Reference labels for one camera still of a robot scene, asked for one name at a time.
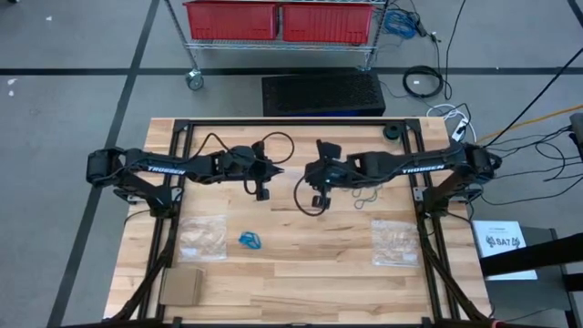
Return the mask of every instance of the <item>butcher block tabletop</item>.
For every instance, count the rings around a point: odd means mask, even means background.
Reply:
[[[341,145],[342,160],[346,154],[363,151],[404,153],[400,142],[383,137],[382,123],[359,126],[358,118],[352,119],[350,126],[257,125],[258,119],[250,121],[249,126],[195,126],[190,154],[199,149],[210,132],[228,147],[234,147],[250,146],[270,132],[281,131],[293,138],[295,152],[279,165],[284,173],[266,184],[271,193],[266,201],[258,202],[248,195],[240,181],[208,186],[186,181],[180,221],[207,216],[226,218],[227,258],[180,261],[177,242],[172,267],[198,267],[205,275],[199,304],[167,306],[165,322],[175,316],[182,317],[184,323],[420,323],[422,317],[433,317],[421,255],[418,267],[377,266],[372,262],[372,220],[416,223],[406,176],[384,183],[377,190],[377,199],[365,202],[360,210],[354,207],[357,198],[347,190],[333,190],[332,206],[320,217],[306,216],[296,208],[293,187],[302,177],[305,164],[318,158],[316,139]],[[427,150],[449,145],[442,118],[419,120]],[[153,118],[144,150],[168,154],[173,125],[174,118]],[[184,145],[184,135],[179,145]],[[201,154],[219,150],[219,142],[210,138]],[[289,140],[282,136],[265,141],[265,153],[274,161],[285,159],[290,150]],[[448,174],[432,173],[434,184]],[[139,176],[155,185],[163,180],[162,174]],[[374,189],[362,190],[360,199],[373,193]],[[305,182],[298,195],[301,205],[312,210],[314,191]],[[130,206],[129,214],[147,208],[145,203]],[[450,212],[467,217],[462,204],[452,202]],[[444,217],[441,222],[452,275],[478,309],[488,315],[490,303],[470,226],[455,217]],[[119,311],[144,278],[154,223],[147,212],[128,220],[104,317]],[[428,225],[427,230],[432,231],[432,227]],[[248,249],[239,243],[244,231],[260,236],[261,249]],[[445,287],[435,275],[442,311],[447,317]],[[148,317],[154,316],[160,281],[161,274],[152,287]]]

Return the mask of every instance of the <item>blue plastic clip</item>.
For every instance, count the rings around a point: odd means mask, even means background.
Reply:
[[[240,235],[239,242],[252,250],[259,250],[261,248],[261,240],[257,233],[245,231]]]

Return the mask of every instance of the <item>plastic bag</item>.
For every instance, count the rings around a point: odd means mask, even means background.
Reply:
[[[227,258],[227,218],[224,215],[182,219],[179,232],[179,261]]]
[[[373,220],[373,264],[418,267],[419,232],[412,223]]]

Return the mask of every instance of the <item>metal wire shelf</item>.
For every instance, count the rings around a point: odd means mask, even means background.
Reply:
[[[188,49],[229,50],[307,50],[370,52],[375,46],[350,45],[327,42],[286,42],[282,40],[193,40],[185,45]]]
[[[383,0],[239,0],[241,2],[309,3],[309,4],[368,4],[384,5]]]

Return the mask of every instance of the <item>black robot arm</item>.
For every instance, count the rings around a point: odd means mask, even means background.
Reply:
[[[326,195],[332,188],[359,189],[373,187],[394,179],[429,171],[452,169],[453,174],[438,187],[424,191],[428,211],[443,211],[443,206],[472,183],[484,183],[495,176],[502,160],[484,148],[451,140],[447,149],[415,154],[393,155],[382,151],[367,151],[347,155],[338,160],[342,149],[328,142],[316,142],[320,158],[305,167],[305,181],[318,196],[312,206],[328,209],[331,200]]]
[[[175,212],[174,202],[180,191],[164,185],[154,186],[135,173],[149,171],[176,176],[185,176],[200,184],[221,183],[222,181],[255,182],[256,189],[249,192],[257,200],[268,200],[269,191],[264,183],[282,173],[265,156],[262,141],[251,147],[236,146],[207,155],[195,155],[190,159],[154,154],[140,149],[100,149],[89,154],[87,161],[87,182],[94,187],[117,187],[114,193],[121,199],[132,202],[136,197],[144,199],[150,206],[150,215],[170,218]]]

